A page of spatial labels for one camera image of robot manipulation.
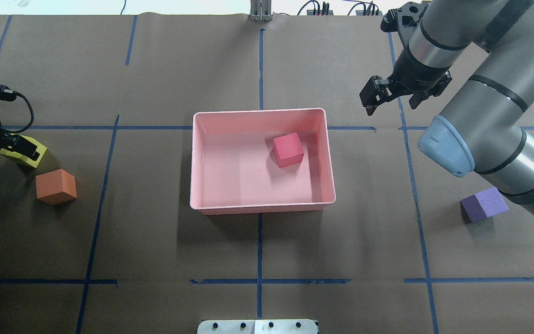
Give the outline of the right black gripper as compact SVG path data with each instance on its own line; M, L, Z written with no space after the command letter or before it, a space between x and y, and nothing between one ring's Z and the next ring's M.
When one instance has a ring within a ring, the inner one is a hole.
M430 97L438 97L451 83L449 68L433 68L420 63L405 47L395 62L392 74L386 79L371 76L359 93L362 106L372 116L381 104L399 96L413 94L409 106L416 109Z

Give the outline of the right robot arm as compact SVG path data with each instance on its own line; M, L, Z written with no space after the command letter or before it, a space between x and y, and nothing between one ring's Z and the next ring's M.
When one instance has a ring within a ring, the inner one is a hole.
M360 91L369 116L401 96L417 108L443 93L469 45L487 53L418 148L456 177L479 174L534 215L534 137L516 125L534 103L534 0L408 2L390 9L380 28L397 32L403 50L388 78L373 76Z

